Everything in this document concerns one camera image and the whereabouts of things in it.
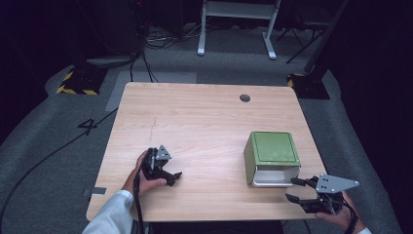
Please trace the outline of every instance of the hand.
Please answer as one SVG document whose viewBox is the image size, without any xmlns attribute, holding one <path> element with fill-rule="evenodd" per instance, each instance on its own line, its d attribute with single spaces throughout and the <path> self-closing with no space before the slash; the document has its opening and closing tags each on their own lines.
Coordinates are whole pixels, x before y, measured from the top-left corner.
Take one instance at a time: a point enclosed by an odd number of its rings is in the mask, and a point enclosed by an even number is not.
<svg viewBox="0 0 413 234">
<path fill-rule="evenodd" d="M 140 164 L 142 163 L 143 158 L 146 155 L 146 151 L 147 150 L 143 151 L 143 153 L 139 156 L 139 158 L 137 158 L 136 165 L 134 166 L 134 169 L 131 171 L 130 175 L 125 181 L 125 184 L 122 187 L 122 190 L 128 190 L 131 194 L 133 194 L 133 180 L 134 180 L 134 177 L 136 176 L 136 173 L 137 173 L 137 170 Z M 148 180 L 146 179 L 143 173 L 140 173 L 139 196 L 153 188 L 156 188 L 158 186 L 165 185 L 165 184 L 167 184 L 167 180 L 164 178 Z"/>
<path fill-rule="evenodd" d="M 354 233 L 358 233 L 358 232 L 362 231 L 365 228 L 365 225 L 360 220 L 358 212 L 356 210 L 356 207 L 353 204 L 352 199 L 349 197 L 349 195 L 347 195 L 346 191 L 343 191 L 343 197 L 347 201 L 349 206 L 351 206 L 353 208 L 353 210 L 355 210 L 355 212 L 358 216 L 358 222 L 356 224 L 356 228 L 355 228 L 355 231 L 354 231 Z M 319 219 L 322 219 L 324 221 L 337 224 L 343 230 L 347 230 L 347 228 L 349 228 L 350 222 L 352 220 L 351 215 L 350 215 L 350 210 L 349 210 L 349 208 L 347 208 L 345 206 L 343 206 L 342 210 L 337 215 L 326 214 L 326 213 L 316 213 L 316 217 L 319 218 Z"/>
</svg>

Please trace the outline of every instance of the green box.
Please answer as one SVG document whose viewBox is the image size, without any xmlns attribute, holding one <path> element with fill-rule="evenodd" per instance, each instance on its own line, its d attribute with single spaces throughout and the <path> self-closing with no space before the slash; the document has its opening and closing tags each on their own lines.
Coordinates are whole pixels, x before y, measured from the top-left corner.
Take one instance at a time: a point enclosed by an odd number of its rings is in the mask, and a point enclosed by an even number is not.
<svg viewBox="0 0 413 234">
<path fill-rule="evenodd" d="M 287 187 L 300 173 L 291 133 L 252 132 L 244 160 L 246 183 L 256 187 Z"/>
</svg>

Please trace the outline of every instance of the white sleeve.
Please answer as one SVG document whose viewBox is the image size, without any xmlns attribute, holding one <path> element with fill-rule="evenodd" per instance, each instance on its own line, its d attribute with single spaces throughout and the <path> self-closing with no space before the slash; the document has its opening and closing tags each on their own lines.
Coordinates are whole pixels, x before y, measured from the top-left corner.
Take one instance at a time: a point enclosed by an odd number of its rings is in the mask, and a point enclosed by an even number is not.
<svg viewBox="0 0 413 234">
<path fill-rule="evenodd" d="M 83 234 L 130 234 L 132 203 L 133 195 L 129 191 L 120 190 L 103 205 L 94 220 L 85 228 Z"/>
<path fill-rule="evenodd" d="M 364 229 L 362 229 L 360 232 L 358 232 L 357 234 L 372 234 L 371 231 L 366 227 Z"/>
</svg>

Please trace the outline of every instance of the gray floor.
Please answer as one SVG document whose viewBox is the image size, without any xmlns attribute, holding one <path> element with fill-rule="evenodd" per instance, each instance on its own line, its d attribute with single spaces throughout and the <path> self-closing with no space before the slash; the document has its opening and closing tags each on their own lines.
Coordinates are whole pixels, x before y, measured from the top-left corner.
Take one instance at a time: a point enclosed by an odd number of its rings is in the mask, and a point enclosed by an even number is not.
<svg viewBox="0 0 413 234">
<path fill-rule="evenodd" d="M 203 57 L 197 56 L 198 37 L 168 49 L 146 49 L 146 57 L 155 76 L 166 76 L 168 82 L 286 86 L 286 75 L 303 72 L 314 47 L 285 64 L 299 50 L 299 44 L 292 33 L 276 42 L 281 32 L 275 31 L 272 41 L 278 58 L 269 60 L 261 31 L 265 28 L 211 31 Z M 309 38 L 308 32 L 299 35 Z M 99 96 L 57 94 L 69 68 L 64 67 L 51 77 L 46 85 L 49 97 L 20 122 L 0 147 L 2 205 L 31 167 L 83 131 L 77 128 L 79 124 L 107 115 L 119 102 L 119 87 L 130 78 L 128 66 L 114 68 L 109 70 Z M 150 82 L 144 72 L 146 67 L 140 58 L 133 67 L 135 80 Z M 387 192 L 347 118 L 336 80 L 327 72 L 323 82 L 331 100 L 299 101 L 327 170 L 331 175 L 360 182 L 349 193 L 373 233 L 401 233 Z M 82 193 L 94 187 L 115 116 L 112 114 L 88 136 L 60 150 L 22 182 L 7 206 L 3 233 L 80 233 L 85 228 L 89 199 Z M 312 233 L 343 232 L 317 219 L 308 221 Z M 303 221 L 291 220 L 284 226 L 284 233 L 308 232 Z"/>
</svg>

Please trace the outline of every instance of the person's arm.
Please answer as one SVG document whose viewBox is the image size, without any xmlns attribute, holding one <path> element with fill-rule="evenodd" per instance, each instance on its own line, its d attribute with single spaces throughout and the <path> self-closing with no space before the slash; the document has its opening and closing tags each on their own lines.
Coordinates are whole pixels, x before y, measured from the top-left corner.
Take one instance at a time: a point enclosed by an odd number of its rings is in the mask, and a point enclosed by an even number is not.
<svg viewBox="0 0 413 234">
<path fill-rule="evenodd" d="M 90 233 L 131 233 L 133 196 L 121 190 L 111 197 L 83 231 Z"/>
<path fill-rule="evenodd" d="M 131 233 L 132 217 L 131 206 L 133 204 L 133 180 L 136 176 L 146 151 L 144 151 L 136 161 L 134 169 L 125 181 L 122 190 L 111 197 L 99 210 L 94 220 L 92 220 L 83 231 L 83 234 L 91 233 Z M 167 184 L 163 178 L 147 180 L 144 175 L 140 175 L 139 196 L 149 190 Z"/>
<path fill-rule="evenodd" d="M 347 201 L 347 203 L 353 208 L 353 210 L 355 210 L 355 212 L 358 216 L 358 222 L 356 224 L 356 227 L 355 227 L 355 230 L 354 230 L 353 233 L 355 233 L 355 234 L 371 234 L 370 230 L 368 230 L 366 225 L 359 218 L 358 212 L 356 210 L 355 205 L 353 204 L 352 199 L 349 197 L 349 195 L 347 195 L 347 193 L 345 191 L 343 191 L 343 196 L 344 196 L 344 199 Z M 326 214 L 326 213 L 316 213 L 316 217 L 320 218 L 324 221 L 337 224 L 343 230 L 347 230 L 347 228 L 349 227 L 350 222 L 352 220 L 351 215 L 350 215 L 350 210 L 349 210 L 349 208 L 347 208 L 345 206 L 343 206 L 342 210 L 337 215 Z"/>
</svg>

